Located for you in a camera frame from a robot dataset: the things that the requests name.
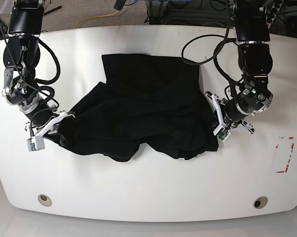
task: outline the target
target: white table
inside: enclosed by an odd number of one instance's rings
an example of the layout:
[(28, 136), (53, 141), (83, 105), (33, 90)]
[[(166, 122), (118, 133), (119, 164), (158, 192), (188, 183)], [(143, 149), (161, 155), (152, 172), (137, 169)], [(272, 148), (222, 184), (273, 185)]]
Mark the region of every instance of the white table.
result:
[[(179, 56), (190, 39), (223, 32), (207, 27), (123, 26), (53, 32), (41, 39), (61, 64), (61, 77), (53, 84), (55, 98), (61, 110), (70, 110), (99, 81), (105, 81), (102, 54)], [(195, 42), (186, 57), (198, 61), (209, 57), (220, 40)], [(143, 222), (228, 219), (293, 209), (297, 205), (297, 39), (272, 36), (271, 40), (274, 66), (269, 89), (274, 99), (267, 111), (248, 118), (256, 129), (254, 135), (239, 132), (220, 143), (218, 152), (189, 161), (174, 160), (142, 145), (127, 163), (103, 155), (78, 156), (50, 141), (45, 142), (45, 150), (28, 152), (27, 118), (1, 96), (1, 41), (0, 179), (8, 200), (15, 207), (38, 212)], [(236, 79), (241, 73), (237, 58), (232, 44), (219, 55), (222, 68)], [(55, 71), (42, 49), (37, 77), (50, 79)], [(213, 62), (202, 66), (202, 74), (204, 89), (223, 96), (227, 83)], [(277, 173), (285, 170), (292, 142), (288, 172)], [(40, 194), (52, 199), (51, 207), (38, 202)], [(254, 201), (261, 196), (269, 202), (255, 209)]]

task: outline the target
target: black garment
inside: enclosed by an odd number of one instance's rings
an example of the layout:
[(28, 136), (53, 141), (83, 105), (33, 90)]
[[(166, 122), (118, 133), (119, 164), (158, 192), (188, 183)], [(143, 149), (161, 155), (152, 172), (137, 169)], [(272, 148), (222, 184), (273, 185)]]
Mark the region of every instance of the black garment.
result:
[(102, 56), (99, 83), (61, 122), (54, 139), (79, 154), (128, 161), (141, 143), (175, 159), (217, 151), (213, 112), (199, 89), (199, 66), (143, 54)]

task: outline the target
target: black cloth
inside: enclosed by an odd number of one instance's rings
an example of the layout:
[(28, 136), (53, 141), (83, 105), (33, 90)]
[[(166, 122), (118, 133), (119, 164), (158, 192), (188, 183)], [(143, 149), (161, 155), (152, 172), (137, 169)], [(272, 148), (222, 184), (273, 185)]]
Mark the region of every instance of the black cloth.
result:
[(172, 158), (217, 151), (213, 112), (199, 89), (199, 66), (181, 58), (103, 55), (100, 82), (61, 122), (60, 146), (79, 155), (128, 161), (141, 143)]

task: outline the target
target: yellow cable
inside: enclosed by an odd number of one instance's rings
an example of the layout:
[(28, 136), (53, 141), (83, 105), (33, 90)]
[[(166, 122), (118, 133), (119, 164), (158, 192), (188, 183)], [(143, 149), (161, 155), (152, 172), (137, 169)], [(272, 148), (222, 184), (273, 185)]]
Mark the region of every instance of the yellow cable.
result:
[(103, 16), (92, 16), (92, 17), (88, 17), (88, 18), (86, 18), (86, 19), (84, 19), (84, 20), (81, 20), (80, 22), (78, 22), (75, 26), (74, 26), (74, 29), (79, 25), (79, 24), (81, 24), (82, 22), (84, 22), (84, 21), (87, 21), (87, 20), (90, 20), (90, 19), (95, 19), (95, 18), (101, 18), (101, 17), (108, 17), (108, 16), (114, 16), (114, 15), (116, 15), (117, 13), (119, 13), (119, 11), (117, 11), (117, 12), (114, 12), (114, 13), (112, 13), (112, 14), (109, 14), (109, 15), (103, 15)]

